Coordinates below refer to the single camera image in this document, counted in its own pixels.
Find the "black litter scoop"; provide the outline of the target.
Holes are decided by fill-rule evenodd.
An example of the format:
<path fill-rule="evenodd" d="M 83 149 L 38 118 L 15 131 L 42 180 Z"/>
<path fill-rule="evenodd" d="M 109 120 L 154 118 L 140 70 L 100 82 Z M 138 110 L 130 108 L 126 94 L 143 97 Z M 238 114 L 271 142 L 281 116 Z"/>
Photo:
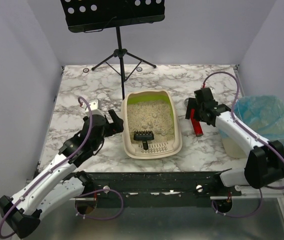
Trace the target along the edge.
<path fill-rule="evenodd" d="M 151 130 L 135 131 L 133 134 L 133 140 L 142 142 L 144 150 L 149 149 L 148 141 L 153 141 L 154 139 L 154 133 Z"/>

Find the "red microphone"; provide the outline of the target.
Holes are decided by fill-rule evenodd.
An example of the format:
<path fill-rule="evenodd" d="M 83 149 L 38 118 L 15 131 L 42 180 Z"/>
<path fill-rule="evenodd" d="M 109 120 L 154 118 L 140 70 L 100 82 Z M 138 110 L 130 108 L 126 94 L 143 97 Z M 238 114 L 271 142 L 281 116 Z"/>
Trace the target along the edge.
<path fill-rule="evenodd" d="M 191 121 L 195 136 L 201 137 L 203 136 L 203 130 L 202 130 L 200 122 L 196 119 L 196 110 L 197 110 L 197 107 L 195 110 L 191 111 L 192 118 L 190 118 L 189 120 Z"/>

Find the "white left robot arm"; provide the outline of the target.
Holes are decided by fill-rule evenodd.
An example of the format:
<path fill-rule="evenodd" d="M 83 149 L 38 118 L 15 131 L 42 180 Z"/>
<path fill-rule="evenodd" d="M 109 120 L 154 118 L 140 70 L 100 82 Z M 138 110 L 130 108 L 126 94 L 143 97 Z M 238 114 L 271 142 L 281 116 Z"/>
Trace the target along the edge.
<path fill-rule="evenodd" d="M 99 152 L 105 138 L 123 132 L 124 121 L 114 110 L 108 113 L 112 122 L 100 110 L 88 110 L 82 130 L 63 143 L 46 168 L 13 196 L 0 198 L 1 222 L 19 238 L 32 234 L 50 211 L 69 199 L 99 192 L 93 180 L 76 169 Z"/>

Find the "bin with blue bag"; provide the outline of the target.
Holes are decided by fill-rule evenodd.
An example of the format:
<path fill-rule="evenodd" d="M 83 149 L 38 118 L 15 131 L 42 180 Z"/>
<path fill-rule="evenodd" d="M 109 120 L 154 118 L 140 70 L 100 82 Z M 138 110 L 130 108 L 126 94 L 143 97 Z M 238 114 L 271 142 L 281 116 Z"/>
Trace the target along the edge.
<path fill-rule="evenodd" d="M 284 103 L 274 95 L 245 96 L 237 100 L 234 116 L 241 124 L 265 142 L 284 145 Z M 254 146 L 262 144 L 232 119 L 229 111 L 216 119 L 225 152 L 232 158 L 247 158 Z"/>

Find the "beige green litter box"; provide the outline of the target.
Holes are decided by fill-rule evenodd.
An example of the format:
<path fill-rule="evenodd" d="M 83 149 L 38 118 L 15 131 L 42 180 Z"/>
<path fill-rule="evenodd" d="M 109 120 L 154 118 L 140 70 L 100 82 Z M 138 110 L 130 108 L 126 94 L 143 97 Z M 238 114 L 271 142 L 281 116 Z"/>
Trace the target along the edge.
<path fill-rule="evenodd" d="M 134 159 L 152 160 L 177 154 L 182 149 L 178 114 L 170 93 L 165 89 L 131 92 L 121 104 L 122 141 L 125 153 Z M 134 140 L 135 131 L 152 131 L 154 140 L 148 150 Z"/>

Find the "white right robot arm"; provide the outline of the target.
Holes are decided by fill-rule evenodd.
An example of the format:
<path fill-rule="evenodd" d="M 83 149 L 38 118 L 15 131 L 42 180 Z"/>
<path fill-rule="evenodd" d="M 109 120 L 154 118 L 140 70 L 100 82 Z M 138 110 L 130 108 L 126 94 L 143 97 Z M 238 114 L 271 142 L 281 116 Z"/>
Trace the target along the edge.
<path fill-rule="evenodd" d="M 247 156 L 244 168 L 229 169 L 219 174 L 225 187 L 263 188 L 284 178 L 284 146 L 258 135 L 241 122 L 225 104 L 219 104 L 210 88 L 194 92 L 187 103 L 186 119 L 194 119 L 227 134 Z"/>

